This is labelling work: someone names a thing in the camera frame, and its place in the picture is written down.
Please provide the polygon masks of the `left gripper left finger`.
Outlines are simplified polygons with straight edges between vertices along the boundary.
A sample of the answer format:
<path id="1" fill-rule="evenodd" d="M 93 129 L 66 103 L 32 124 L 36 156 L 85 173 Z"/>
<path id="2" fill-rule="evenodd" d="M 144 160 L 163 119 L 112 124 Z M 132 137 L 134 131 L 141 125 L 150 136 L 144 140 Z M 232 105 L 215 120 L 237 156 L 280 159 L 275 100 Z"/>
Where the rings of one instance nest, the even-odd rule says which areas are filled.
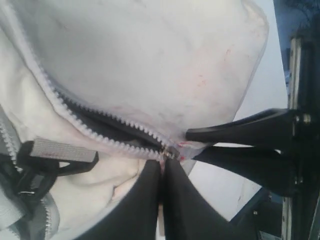
<path id="1" fill-rule="evenodd" d="M 159 211 L 161 167 L 146 161 L 137 181 L 119 204 L 81 240 L 154 240 Z"/>

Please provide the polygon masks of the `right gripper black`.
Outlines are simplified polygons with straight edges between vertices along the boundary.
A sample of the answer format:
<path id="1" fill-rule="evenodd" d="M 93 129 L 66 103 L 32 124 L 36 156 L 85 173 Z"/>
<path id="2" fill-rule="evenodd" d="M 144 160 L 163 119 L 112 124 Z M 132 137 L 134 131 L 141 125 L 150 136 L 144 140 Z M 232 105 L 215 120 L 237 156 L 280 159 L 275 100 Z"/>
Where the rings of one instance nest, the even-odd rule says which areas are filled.
<path id="1" fill-rule="evenodd" d="M 281 237 L 320 238 L 320 35 L 301 31 L 290 41 L 288 107 L 230 123 L 188 129 L 188 141 L 288 146 L 293 161 L 275 150 L 211 146 L 193 159 L 242 176 L 283 198 Z"/>

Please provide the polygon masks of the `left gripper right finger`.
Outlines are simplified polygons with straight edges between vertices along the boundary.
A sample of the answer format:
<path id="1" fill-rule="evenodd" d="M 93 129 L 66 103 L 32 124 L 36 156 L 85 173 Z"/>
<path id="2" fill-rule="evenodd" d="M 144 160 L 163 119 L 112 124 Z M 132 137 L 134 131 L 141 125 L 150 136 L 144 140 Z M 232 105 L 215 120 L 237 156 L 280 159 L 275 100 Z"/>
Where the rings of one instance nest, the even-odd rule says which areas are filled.
<path id="1" fill-rule="evenodd" d="M 177 160 L 166 160 L 162 177 L 167 240 L 254 240 L 248 226 L 236 226 L 201 196 Z"/>

